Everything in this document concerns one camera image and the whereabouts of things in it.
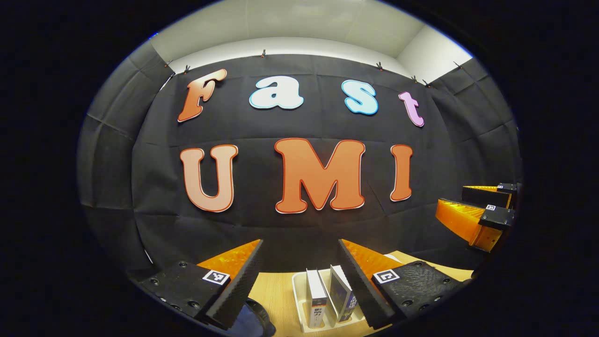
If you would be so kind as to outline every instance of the black fabric backdrop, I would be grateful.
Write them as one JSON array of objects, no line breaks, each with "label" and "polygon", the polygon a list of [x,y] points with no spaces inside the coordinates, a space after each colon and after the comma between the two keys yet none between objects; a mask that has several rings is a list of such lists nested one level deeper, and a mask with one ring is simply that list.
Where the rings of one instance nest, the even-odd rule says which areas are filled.
[{"label": "black fabric backdrop", "polygon": [[[135,55],[143,60],[131,62]],[[476,60],[463,67],[426,88],[344,59],[268,55],[192,69],[156,93],[171,70],[146,43],[119,66],[88,112],[78,155],[81,202],[108,254],[128,270],[151,267],[144,249],[163,268],[178,260],[200,262],[255,239],[264,239],[265,272],[326,268],[337,262],[341,237],[383,253],[400,250],[472,269],[483,256],[435,219],[437,199],[459,200],[463,185],[521,181],[522,174],[507,103]],[[202,113],[178,123],[187,84],[221,68],[227,78],[216,82]],[[277,75],[299,81],[304,104],[295,110],[251,107],[256,82]],[[348,79],[373,86],[376,114],[347,109],[341,83]],[[418,101],[423,128],[412,124],[398,99],[404,91]],[[277,213],[283,165],[274,144],[288,137],[307,138],[324,164],[340,140],[363,142],[364,206],[336,211],[327,202],[318,211],[302,190],[304,213]],[[228,210],[211,213],[188,199],[179,153],[204,150],[202,187],[215,195],[216,163],[208,154],[222,144],[239,148],[233,160],[235,199]],[[399,202],[389,199],[395,172],[389,149],[395,144],[414,152],[412,196]]]}]

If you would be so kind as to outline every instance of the white wall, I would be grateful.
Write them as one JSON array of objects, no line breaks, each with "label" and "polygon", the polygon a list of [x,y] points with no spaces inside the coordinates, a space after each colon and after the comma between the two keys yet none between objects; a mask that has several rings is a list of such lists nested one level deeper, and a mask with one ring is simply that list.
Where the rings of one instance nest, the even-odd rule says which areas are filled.
[{"label": "white wall", "polygon": [[397,56],[399,63],[410,73],[409,77],[423,83],[431,83],[437,78],[455,69],[454,64],[463,64],[472,56],[453,40],[424,26]]},{"label": "white wall", "polygon": [[321,55],[371,64],[374,67],[377,62],[381,62],[383,69],[406,77],[412,76],[397,59],[388,55],[353,44],[306,37],[254,38],[220,44],[173,60],[170,67],[178,74],[185,70],[185,65],[190,65],[193,69],[227,59],[261,55],[263,49],[266,49],[267,57],[275,54]]}]

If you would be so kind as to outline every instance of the light blue letter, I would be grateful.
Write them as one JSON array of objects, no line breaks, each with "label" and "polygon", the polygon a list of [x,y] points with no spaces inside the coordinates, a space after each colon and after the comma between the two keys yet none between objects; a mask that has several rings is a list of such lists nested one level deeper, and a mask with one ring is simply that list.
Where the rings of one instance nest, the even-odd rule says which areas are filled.
[{"label": "light blue letter", "polygon": [[289,76],[272,76],[256,83],[256,88],[250,96],[250,104],[256,109],[270,109],[280,106],[282,109],[295,109],[302,105],[304,99],[300,97],[300,84]]},{"label": "light blue letter", "polygon": [[341,90],[349,96],[345,105],[353,113],[372,115],[379,109],[379,104],[374,98],[376,92],[368,83],[347,80],[341,84]]}]

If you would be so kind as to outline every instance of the white tray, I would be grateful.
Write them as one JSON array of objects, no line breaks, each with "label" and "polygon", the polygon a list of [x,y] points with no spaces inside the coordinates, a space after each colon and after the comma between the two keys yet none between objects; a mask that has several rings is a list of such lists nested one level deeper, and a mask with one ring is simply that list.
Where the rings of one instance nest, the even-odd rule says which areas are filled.
[{"label": "white tray", "polygon": [[325,285],[326,296],[329,299],[326,304],[325,315],[322,317],[324,326],[317,328],[317,329],[311,329],[308,327],[307,318],[305,316],[305,309],[304,309],[304,303],[306,303],[305,272],[296,273],[291,277],[291,283],[293,283],[293,285],[294,285],[295,307],[297,308],[297,311],[298,311],[298,317],[299,317],[299,323],[300,323],[299,325],[301,326],[302,332],[306,333],[306,332],[330,330],[330,329],[334,329],[336,327],[350,325],[350,324],[357,323],[357,322],[363,320],[364,314],[362,313],[362,309],[360,309],[360,305],[357,305],[356,308],[353,310],[353,313],[351,316],[352,319],[350,319],[347,322],[343,322],[343,323],[337,322],[338,313],[331,302],[331,298],[330,298],[329,291],[328,291],[328,287],[331,283],[331,270],[330,269],[318,270],[318,274],[320,275],[320,277],[323,281],[323,284]]}]

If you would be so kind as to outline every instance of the wooden table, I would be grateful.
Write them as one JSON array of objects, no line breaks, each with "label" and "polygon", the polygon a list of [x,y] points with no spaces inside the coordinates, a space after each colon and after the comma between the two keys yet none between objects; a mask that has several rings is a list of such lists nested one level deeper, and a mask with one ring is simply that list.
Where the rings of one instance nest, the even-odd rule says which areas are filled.
[{"label": "wooden table", "polygon": [[[404,264],[419,260],[418,258],[399,251],[391,252],[390,255],[393,255]],[[427,263],[458,281],[464,281],[472,275],[472,270],[449,268],[435,263]],[[258,301],[268,312],[271,322],[277,328],[275,337],[363,337],[374,331],[378,331],[369,327],[366,320],[362,320],[348,326],[341,326],[331,330],[302,333],[297,309],[295,307],[293,285],[291,284],[291,277],[294,274],[295,273],[260,273],[249,294],[251,299]]]}]

